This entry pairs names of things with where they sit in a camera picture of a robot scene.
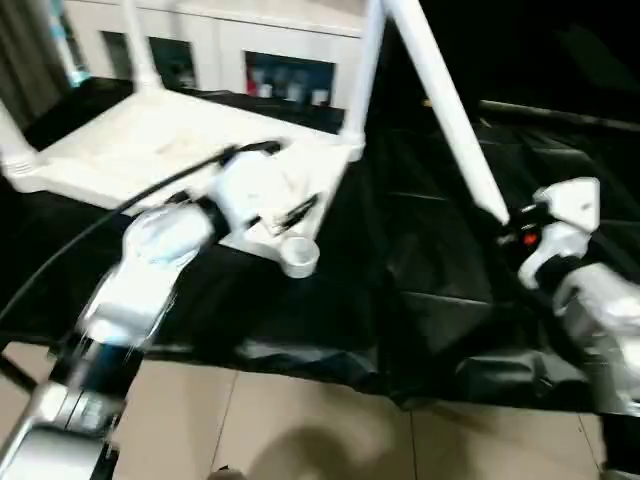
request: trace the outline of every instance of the black plastic sheet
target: black plastic sheet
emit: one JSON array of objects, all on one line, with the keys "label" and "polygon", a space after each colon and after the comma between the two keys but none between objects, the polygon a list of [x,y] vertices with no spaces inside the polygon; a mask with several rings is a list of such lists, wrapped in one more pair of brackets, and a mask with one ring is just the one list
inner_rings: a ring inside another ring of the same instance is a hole
[{"label": "black plastic sheet", "polygon": [[[126,83],[92,79],[29,140],[44,148],[129,93]],[[309,121],[284,103],[196,94]],[[335,130],[335,115],[314,126]],[[349,167],[319,234],[314,276],[290,280],[275,263],[212,246],[182,275],[152,356],[342,383],[405,407],[444,398],[591,410],[579,355],[488,242],[430,112],[419,115],[420,129],[372,116],[365,156]],[[509,205],[526,205],[555,181],[597,176],[601,235],[618,247],[606,259],[640,280],[640,209],[627,163],[640,153],[636,136],[488,121],[477,134]],[[6,301],[103,211],[6,184],[0,191]],[[128,222],[119,218],[64,257],[0,325],[0,337],[55,345],[117,261]]]}]

